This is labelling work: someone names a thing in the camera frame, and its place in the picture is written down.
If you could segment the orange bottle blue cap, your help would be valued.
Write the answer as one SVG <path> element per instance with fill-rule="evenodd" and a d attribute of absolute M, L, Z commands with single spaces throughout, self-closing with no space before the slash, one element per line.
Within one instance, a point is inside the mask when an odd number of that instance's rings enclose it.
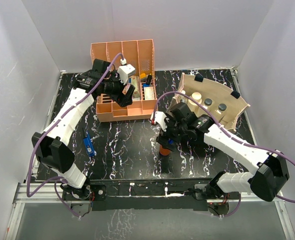
<path fill-rule="evenodd" d="M 161 140 L 159 142 L 159 153 L 162 156 L 168 156 L 171 152 L 173 152 L 175 150 L 175 146 L 173 145 L 173 140 L 169 139 L 169 140 Z"/>

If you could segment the cream cylindrical bottle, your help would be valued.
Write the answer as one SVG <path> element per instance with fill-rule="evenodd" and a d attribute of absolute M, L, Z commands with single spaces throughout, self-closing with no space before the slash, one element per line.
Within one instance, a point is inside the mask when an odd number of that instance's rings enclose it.
<path fill-rule="evenodd" d="M 202 103 L 202 95 L 199 92 L 193 92 L 190 98 L 196 101 L 198 104 Z M 195 112 L 198 110 L 199 106 L 191 99 L 188 100 L 187 105 L 192 112 Z"/>

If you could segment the tall clear square bottle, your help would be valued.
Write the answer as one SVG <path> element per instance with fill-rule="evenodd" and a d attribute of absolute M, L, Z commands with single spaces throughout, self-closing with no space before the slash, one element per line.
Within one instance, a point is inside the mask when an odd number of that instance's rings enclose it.
<path fill-rule="evenodd" d="M 212 104 L 213 104 L 213 101 L 212 101 L 212 99 L 210 99 L 210 98 L 206 98 L 206 99 L 204 100 L 204 102 L 203 102 L 204 107 L 205 107 L 208 111 L 210 110 Z"/>

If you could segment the small clear glass bottle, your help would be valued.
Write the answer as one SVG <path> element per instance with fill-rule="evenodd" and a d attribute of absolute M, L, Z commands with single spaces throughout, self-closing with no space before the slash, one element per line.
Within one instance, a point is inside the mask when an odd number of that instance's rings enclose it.
<path fill-rule="evenodd" d="M 217 109 L 215 110 L 215 112 L 217 113 L 218 116 L 221 117 L 221 116 L 224 116 L 226 109 L 227 109 L 227 105 L 224 103 L 220 103 L 217 106 Z"/>

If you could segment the small white capped bottle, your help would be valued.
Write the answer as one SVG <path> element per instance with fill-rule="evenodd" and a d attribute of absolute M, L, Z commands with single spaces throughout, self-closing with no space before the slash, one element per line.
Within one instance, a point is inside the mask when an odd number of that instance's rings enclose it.
<path fill-rule="evenodd" d="M 180 99 L 179 101 L 182 103 L 186 103 L 187 102 L 187 98 L 185 97 L 186 91 L 185 90 L 181 90 L 180 91 L 183 95 L 180 95 Z"/>

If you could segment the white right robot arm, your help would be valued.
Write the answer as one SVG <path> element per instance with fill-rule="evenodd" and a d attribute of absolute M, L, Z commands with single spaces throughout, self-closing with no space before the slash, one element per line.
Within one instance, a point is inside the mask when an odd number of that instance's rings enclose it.
<path fill-rule="evenodd" d="M 246 172 L 219 172 L 197 193 L 207 197 L 223 198 L 232 192 L 253 193 L 271 202 L 289 180 L 286 160 L 276 153 L 249 146 L 234 134 L 226 134 L 223 126 L 215 124 L 207 114 L 196 116 L 187 104 L 179 102 L 170 112 L 155 111 L 151 122 L 160 125 L 156 141 L 163 149 L 174 151 L 183 138 L 203 142 L 241 163 Z"/>

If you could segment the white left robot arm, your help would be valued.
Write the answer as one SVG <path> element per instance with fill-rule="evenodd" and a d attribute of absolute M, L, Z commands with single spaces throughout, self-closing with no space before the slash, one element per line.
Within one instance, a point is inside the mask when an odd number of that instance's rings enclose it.
<path fill-rule="evenodd" d="M 91 187 L 85 184 L 87 178 L 76 166 L 75 155 L 68 144 L 79 121 L 98 96 L 107 95 L 122 108 L 133 103 L 135 87 L 130 86 L 126 93 L 123 90 L 136 69 L 125 59 L 120 62 L 121 65 L 113 69 L 111 62 L 95 59 L 92 69 L 76 76 L 69 97 L 53 122 L 42 133 L 35 132 L 32 136 L 33 156 L 64 179 L 81 200 L 90 196 Z"/>

